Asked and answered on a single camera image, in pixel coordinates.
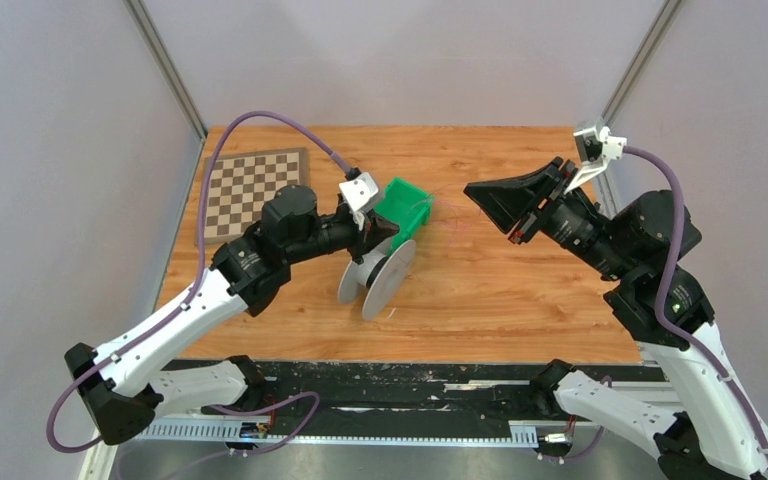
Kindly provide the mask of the grey cable spool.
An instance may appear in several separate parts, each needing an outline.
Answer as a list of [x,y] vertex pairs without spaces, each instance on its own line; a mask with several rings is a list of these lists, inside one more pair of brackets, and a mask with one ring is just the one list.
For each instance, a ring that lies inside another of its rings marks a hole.
[[362,257],[350,260],[340,280],[337,300],[350,304],[365,295],[361,316],[372,320],[395,296],[407,277],[417,251],[417,242],[407,240],[392,253],[392,241],[386,240]]

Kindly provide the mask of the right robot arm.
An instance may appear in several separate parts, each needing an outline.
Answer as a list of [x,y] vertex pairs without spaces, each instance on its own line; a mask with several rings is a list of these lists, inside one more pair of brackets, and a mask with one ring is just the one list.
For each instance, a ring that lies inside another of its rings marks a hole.
[[597,423],[652,456],[670,479],[763,478],[768,427],[728,360],[703,288],[678,264],[701,235],[675,174],[665,169],[667,189],[642,194],[614,217],[574,185],[575,174],[572,162],[555,159],[464,192],[511,242],[544,234],[611,282],[605,302],[682,407],[657,408],[555,359],[530,382],[533,408]]

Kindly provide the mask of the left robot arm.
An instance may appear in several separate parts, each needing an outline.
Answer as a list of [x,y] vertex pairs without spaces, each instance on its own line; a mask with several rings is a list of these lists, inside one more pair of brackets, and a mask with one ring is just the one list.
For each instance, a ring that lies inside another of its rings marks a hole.
[[311,188],[285,186],[263,205],[260,220],[222,245],[172,301],[115,340],[73,346],[65,360],[101,441],[121,444],[157,418],[207,406],[260,410],[266,388],[246,356],[186,370],[166,367],[225,320],[262,313],[290,281],[292,265],[339,250],[361,260],[397,234],[398,226],[375,211],[384,197],[361,175],[341,183],[336,211],[321,215]]

